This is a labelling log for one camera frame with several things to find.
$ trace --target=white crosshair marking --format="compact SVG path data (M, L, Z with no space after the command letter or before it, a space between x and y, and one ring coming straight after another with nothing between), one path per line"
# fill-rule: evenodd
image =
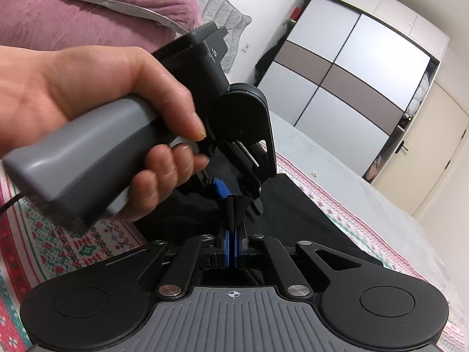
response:
M225 295L228 295L229 297L232 297L233 299L242 295L242 293L238 292L238 291L230 291L229 293L225 294Z

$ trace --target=patterned blanket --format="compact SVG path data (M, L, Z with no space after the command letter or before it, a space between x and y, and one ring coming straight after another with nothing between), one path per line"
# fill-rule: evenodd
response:
M331 221L385 267L424 279L379 235L311 181L289 160L277 155L278 172L287 174ZM0 205L17 193L0 164ZM19 307L35 285L105 260L145 240L121 221L99 221L83 237L67 234L22 199L0 217L0 352L25 352L31 343L21 325ZM445 352L466 351L464 334L452 314L438 343Z

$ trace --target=hand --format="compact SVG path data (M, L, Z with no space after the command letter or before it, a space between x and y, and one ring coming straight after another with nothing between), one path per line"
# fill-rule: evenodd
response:
M84 46L33 51L0 46L0 156L37 142L94 107L128 93L146 98L175 134L202 140L205 128L191 93L145 50ZM130 185L120 217L136 221L205 168L187 144L152 148Z

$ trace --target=black door handle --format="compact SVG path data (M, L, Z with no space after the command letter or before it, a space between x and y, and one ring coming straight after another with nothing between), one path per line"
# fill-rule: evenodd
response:
M399 153L401 148L404 148L407 152L409 152L409 150L404 146L404 141L401 141L395 153Z

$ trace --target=triangular cutout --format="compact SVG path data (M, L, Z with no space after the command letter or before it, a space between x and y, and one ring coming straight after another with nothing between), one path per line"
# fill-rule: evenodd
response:
M338 255L332 254L326 250L316 250L316 254L329 265L332 270L342 271L349 270L351 268L359 268L360 263L348 260Z

